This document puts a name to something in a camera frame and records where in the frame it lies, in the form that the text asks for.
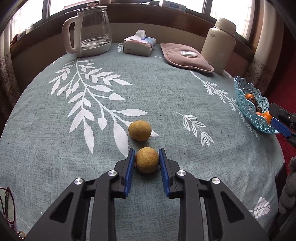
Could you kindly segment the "grey gloved hand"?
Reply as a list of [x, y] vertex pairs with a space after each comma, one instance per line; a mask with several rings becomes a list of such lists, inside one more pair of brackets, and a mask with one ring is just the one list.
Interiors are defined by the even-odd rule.
[[286, 183], [283, 187], [279, 202], [278, 209], [281, 215], [287, 213], [289, 209], [295, 206], [295, 189], [296, 189], [296, 172], [295, 172], [295, 157], [292, 157], [288, 165], [290, 173], [287, 176]]

